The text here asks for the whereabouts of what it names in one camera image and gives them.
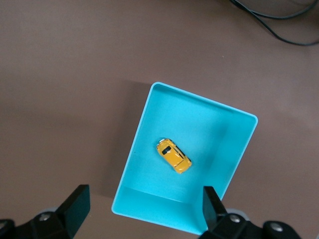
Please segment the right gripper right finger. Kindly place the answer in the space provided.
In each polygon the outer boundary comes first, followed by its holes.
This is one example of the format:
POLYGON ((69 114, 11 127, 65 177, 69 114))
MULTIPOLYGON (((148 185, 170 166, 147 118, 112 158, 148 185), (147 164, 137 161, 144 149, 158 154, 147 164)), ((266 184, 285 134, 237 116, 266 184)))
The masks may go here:
POLYGON ((207 231, 201 239, 261 239, 263 229, 237 209, 226 209, 212 186, 203 187, 202 211, 207 231))

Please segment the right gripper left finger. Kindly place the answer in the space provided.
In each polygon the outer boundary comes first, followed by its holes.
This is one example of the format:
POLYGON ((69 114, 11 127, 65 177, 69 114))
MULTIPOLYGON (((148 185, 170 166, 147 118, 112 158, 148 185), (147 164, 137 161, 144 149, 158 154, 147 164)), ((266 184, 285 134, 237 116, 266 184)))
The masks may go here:
POLYGON ((16 239, 72 239, 90 212, 89 185, 79 185, 54 211, 38 214, 15 229, 16 239))

